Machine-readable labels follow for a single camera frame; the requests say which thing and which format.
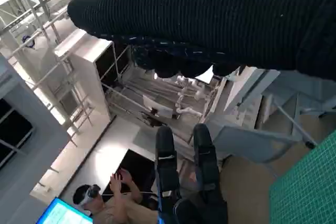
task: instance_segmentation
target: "blue screen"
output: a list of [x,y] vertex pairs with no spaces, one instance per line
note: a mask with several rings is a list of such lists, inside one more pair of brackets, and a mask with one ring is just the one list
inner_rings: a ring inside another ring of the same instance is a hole
[[36,224],[91,224],[92,219],[68,205],[63,200],[55,198],[39,218]]

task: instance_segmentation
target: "grid pattern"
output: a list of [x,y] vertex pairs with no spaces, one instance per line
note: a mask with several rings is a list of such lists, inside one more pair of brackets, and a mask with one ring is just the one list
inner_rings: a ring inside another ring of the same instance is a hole
[[271,186],[270,223],[336,223],[336,131]]

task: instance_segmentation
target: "metal bar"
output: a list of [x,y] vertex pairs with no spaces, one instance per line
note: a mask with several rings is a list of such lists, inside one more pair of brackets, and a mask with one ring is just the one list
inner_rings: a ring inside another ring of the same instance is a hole
[[288,118],[289,121],[291,121],[293,123],[293,126],[297,128],[297,130],[304,136],[306,137],[306,139],[313,143],[314,145],[318,145],[318,143],[311,137],[311,135],[309,135],[309,133],[307,131],[305,131],[300,124],[298,124],[278,103],[275,99],[273,99],[273,103],[274,105],[279,109],[279,111],[285,115],[285,117]]
[[[20,147],[26,139],[31,135],[31,133],[34,131],[34,128],[31,128],[30,131],[20,140],[20,142],[17,143],[16,147]],[[7,160],[15,153],[15,151],[11,151],[0,163],[0,167],[2,167]]]
[[45,79],[56,69],[59,67],[59,65],[62,64],[62,62],[64,60],[66,60],[67,58],[69,58],[71,54],[66,54],[59,62],[56,63],[56,65],[54,65],[38,82],[35,83],[35,85],[32,87],[32,90],[34,91],[35,89],[38,88],[38,86],[45,81]]
[[24,153],[23,151],[21,151],[20,149],[16,148],[15,146],[8,144],[7,142],[3,141],[2,139],[0,139],[0,144],[5,145],[6,147],[16,151],[17,153],[20,153],[22,155],[27,155],[26,153]]
[[119,80],[119,71],[118,71],[118,63],[117,63],[117,56],[115,53],[115,46],[114,46],[114,42],[112,41],[112,49],[113,49],[113,56],[114,56],[114,65],[115,65],[115,71],[117,72],[117,77]]
[[4,114],[0,119],[0,124],[14,111],[13,108],[11,108],[6,114]]
[[[43,3],[39,3],[34,6],[34,9],[39,9],[44,5],[45,3],[48,3],[50,0],[44,0]],[[20,23],[22,20],[24,20],[26,17],[28,17],[31,14],[31,10],[26,11],[22,15],[20,15],[16,20],[8,24],[4,29],[0,31],[0,36],[6,32],[8,32],[10,29],[12,29],[14,26],[16,26],[18,23]]]
[[106,85],[106,84],[104,84],[104,83],[101,83],[101,84],[102,84],[105,88],[107,88],[107,89],[109,89],[109,90],[115,92],[116,94],[118,94],[118,95],[120,95],[121,97],[125,98],[125,99],[128,100],[129,102],[131,102],[131,103],[133,103],[133,104],[135,104],[135,105],[141,107],[141,108],[144,109],[145,111],[148,110],[146,107],[144,107],[144,106],[142,106],[141,104],[139,104],[139,103],[133,101],[132,99],[130,99],[130,98],[128,98],[126,95],[124,95],[124,94],[118,92],[118,91],[115,90],[114,88],[112,88],[112,87],[110,87],[110,86],[108,86],[108,85]]
[[[65,7],[55,18],[53,18],[50,22],[45,23],[44,28],[47,29],[50,27],[53,23],[55,23],[57,20],[60,19],[61,16],[63,16],[67,12],[67,8]],[[22,43],[17,49],[15,49],[12,54],[7,58],[7,60],[10,60],[16,53],[18,53],[20,50],[22,50],[25,46],[27,46],[30,42],[32,42],[39,34],[41,34],[42,31],[40,29],[36,30],[36,32],[26,40],[26,42]]]
[[[120,55],[118,56],[118,58],[117,58],[117,61],[120,59],[120,57],[126,52],[126,50],[129,48],[130,46],[127,46],[124,50],[123,50],[123,52],[121,52],[120,53]],[[106,74],[113,68],[113,66],[114,66],[114,63],[108,68],[108,70],[106,70],[106,72],[100,77],[100,80],[102,80],[105,76],[106,76]]]
[[[47,4],[42,5],[42,9],[43,9],[45,15],[47,16],[48,21],[50,21],[50,10],[47,9],[47,6],[46,6],[46,5],[47,5]],[[55,25],[52,24],[52,25],[51,25],[51,28],[52,28],[52,30],[53,30],[55,36],[56,36],[56,43],[59,44],[60,41],[61,41],[61,37],[59,36],[58,31],[57,31]]]
[[[89,97],[89,94],[87,94],[83,99],[82,102],[85,102],[85,100]],[[78,105],[74,111],[78,110],[81,107],[81,105]]]
[[59,171],[57,171],[56,169],[53,169],[52,167],[50,167],[49,170],[52,170],[55,173],[59,173]]
[[0,8],[0,12],[3,12],[3,13],[5,13],[5,14],[9,15],[9,16],[14,17],[14,18],[17,18],[17,16],[15,16],[14,14],[11,14],[11,13],[5,11],[5,10],[2,10],[1,8]]
[[42,184],[40,181],[37,182],[41,187],[46,187],[46,185]]
[[[64,60],[62,61],[62,63],[63,63],[63,66],[64,66],[65,70],[68,71],[68,72],[70,72],[71,70],[70,70],[69,67],[66,65],[66,63],[64,62]],[[79,96],[79,94],[78,94],[78,92],[77,92],[77,90],[76,90],[76,87],[75,87],[74,85],[72,85],[72,90],[73,90],[73,92],[74,92],[74,94],[75,94],[75,96],[76,96],[78,102],[80,103],[80,105],[81,105],[81,107],[82,107],[82,109],[83,109],[83,111],[84,111],[85,116],[86,116],[87,119],[89,120],[91,126],[93,126],[93,123],[92,123],[92,121],[90,120],[90,117],[89,117],[89,115],[88,115],[88,113],[86,112],[86,109],[85,109],[85,107],[84,107],[83,99],[81,100],[81,98],[80,98],[80,96]]]
[[75,86],[73,87],[73,92],[75,93],[75,96],[76,96],[77,100],[79,101],[79,103],[80,103],[82,109],[84,110],[84,114],[85,114],[87,120],[89,120],[91,126],[93,126],[93,123],[91,122],[91,119],[90,119],[90,117],[89,117],[89,114],[87,113],[87,111],[86,111],[86,109],[85,109],[85,107],[84,107],[83,100],[80,99],[79,94],[78,94],[78,92],[77,92]]
[[70,139],[70,142],[72,142],[74,144],[75,147],[78,147],[78,145],[72,140],[72,137]]
[[[94,109],[92,108],[92,109],[90,110],[90,112],[88,113],[88,116],[90,116],[91,113],[92,113],[93,111],[94,111]],[[83,122],[81,122],[81,123],[78,125],[78,128],[81,128],[81,127],[82,127],[82,125],[85,123],[86,119],[87,119],[87,117],[85,117],[84,120],[83,120]]]
[[38,24],[39,28],[42,30],[42,33],[44,34],[44,36],[46,37],[46,39],[47,39],[48,41],[50,41],[50,38],[49,38],[49,36],[48,36],[48,34],[47,34],[47,31],[46,31],[45,28],[43,27],[43,24],[42,24],[40,18],[38,17],[38,15],[37,15],[37,13],[36,13],[36,10],[35,10],[34,7],[32,6],[31,2],[30,2],[29,0],[24,0],[24,1],[28,4],[28,6],[29,6],[31,12],[33,13],[33,15],[34,15],[34,17],[35,17],[35,19],[36,19],[36,21],[37,21],[37,24]]

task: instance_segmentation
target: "vr headset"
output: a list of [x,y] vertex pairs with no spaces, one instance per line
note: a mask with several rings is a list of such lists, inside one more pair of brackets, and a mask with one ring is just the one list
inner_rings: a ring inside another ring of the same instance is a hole
[[84,204],[95,199],[100,191],[100,187],[96,184],[90,186],[90,188],[85,192],[84,199],[79,203],[79,205],[83,206]]

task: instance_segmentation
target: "white pipe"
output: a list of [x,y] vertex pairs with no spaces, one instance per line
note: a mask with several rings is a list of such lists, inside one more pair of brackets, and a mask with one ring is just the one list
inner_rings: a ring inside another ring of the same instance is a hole
[[37,24],[38,24],[39,28],[42,30],[42,33],[44,34],[44,36],[46,37],[46,39],[47,39],[48,41],[50,41],[50,38],[49,38],[49,36],[48,36],[48,34],[47,34],[47,31],[46,31],[46,29],[43,27],[43,24],[42,24],[40,18],[38,17],[38,15],[37,15],[37,13],[36,13],[34,7],[32,6],[30,0],[24,0],[24,1],[27,3],[27,5],[29,6],[30,10],[32,11],[32,13],[33,13],[33,15],[34,15],[34,17],[35,17],[35,19],[36,19],[36,21],[37,21]]
[[141,108],[144,109],[145,111],[148,110],[146,107],[144,107],[144,106],[142,106],[141,104],[139,104],[139,103],[133,101],[132,99],[130,99],[130,98],[128,98],[126,95],[124,95],[124,94],[118,92],[118,91],[115,90],[114,88],[112,88],[112,87],[110,87],[110,86],[108,86],[108,85],[106,85],[106,84],[104,84],[104,83],[101,83],[101,84],[102,84],[105,88],[107,88],[107,89],[109,89],[109,90],[115,92],[116,94],[118,94],[118,95],[120,95],[121,97],[125,98],[125,99],[128,100],[129,102],[131,102],[131,103],[133,103],[133,104],[135,104],[135,105],[141,107]]
[[117,78],[118,78],[118,81],[120,79],[119,77],[119,71],[118,71],[118,59],[117,59],[117,56],[116,56],[116,53],[115,53],[115,46],[114,46],[114,42],[112,41],[112,49],[113,49],[113,56],[114,56],[114,65],[115,65],[115,71],[117,72]]
[[275,99],[273,99],[273,103],[274,105],[279,109],[279,111],[285,115],[285,117],[287,117],[287,119],[289,121],[291,121],[293,123],[293,126],[296,127],[299,132],[305,136],[311,143],[313,143],[314,145],[318,145],[318,143],[311,137],[311,135],[309,135],[309,133],[307,131],[305,131],[301,125],[299,123],[297,123],[278,103]]

